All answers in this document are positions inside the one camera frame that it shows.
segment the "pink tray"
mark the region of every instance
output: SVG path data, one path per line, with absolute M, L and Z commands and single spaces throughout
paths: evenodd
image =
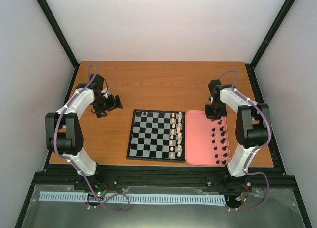
M 185 158 L 187 163 L 223 167 L 228 164 L 231 157 L 226 118 L 222 117 L 220 125 L 220 120 L 212 122 L 206 118 L 204 111 L 197 110 L 187 111 L 185 117 Z

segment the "wooden tabletop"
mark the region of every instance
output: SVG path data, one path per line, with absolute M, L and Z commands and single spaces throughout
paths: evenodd
M 81 62 L 75 84 L 88 82 L 90 62 Z M 190 166 L 188 163 L 126 159 L 134 109 L 188 111 L 204 110 L 208 104 L 207 84 L 228 70 L 240 73 L 236 84 L 239 91 L 254 100 L 243 62 L 99 62 L 98 74 L 103 76 L 110 93 L 119 95 L 123 109 L 115 109 L 107 117 L 96 118 L 91 107 L 80 118 L 84 148 L 98 164 Z M 232 83 L 234 73 L 221 79 Z M 237 146 L 236 114 L 227 107 L 227 126 L 231 156 Z M 50 163 L 67 163 L 52 153 Z M 251 166 L 273 167 L 268 147 L 261 149 Z

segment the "chessboard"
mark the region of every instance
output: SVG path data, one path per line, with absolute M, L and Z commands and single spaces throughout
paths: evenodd
M 134 110 L 127 159 L 185 162 L 185 112 Z

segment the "white robotic arm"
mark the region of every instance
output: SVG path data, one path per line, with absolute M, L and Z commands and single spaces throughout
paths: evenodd
M 70 100 L 59 109 L 56 113 L 48 113 L 45 117 L 46 126 L 46 142 L 49 151 L 54 152 L 54 132 L 58 117 L 62 115 L 62 120 L 59 129 L 66 128 L 66 132 L 58 132 L 56 145 L 58 153 L 67 159 L 77 173 L 86 176 L 95 174 L 96 162 L 93 161 L 86 153 L 83 147 L 83 135 L 79 125 L 79 119 L 92 104 L 96 116 L 107 116 L 106 111 L 111 111 L 116 108 L 122 108 L 119 96 L 115 98 L 109 95 L 109 91 L 103 88 L 103 77 L 96 75 L 89 87 L 84 88 L 86 83 L 79 84 L 74 95 Z
M 217 120 L 226 116 L 226 105 L 237 113 L 236 138 L 238 145 L 227 168 L 231 176 L 244 176 L 255 154 L 260 150 L 259 146 L 264 144 L 270 136 L 267 125 L 254 109 L 254 105 L 258 105 L 269 122 L 268 106 L 246 98 L 231 85 L 222 85 L 220 80 L 210 82 L 209 89 L 211 103 L 206 105 L 208 118 Z M 259 123 L 253 124 L 253 120 L 259 120 Z

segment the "white wall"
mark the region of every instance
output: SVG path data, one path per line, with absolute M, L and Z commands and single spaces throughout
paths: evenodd
M 285 0 L 47 0 L 80 61 L 251 62 Z
M 317 0 L 296 0 L 256 67 L 287 173 L 317 227 Z
M 47 154 L 44 117 L 73 67 L 35 0 L 0 0 L 0 226 L 14 227 Z

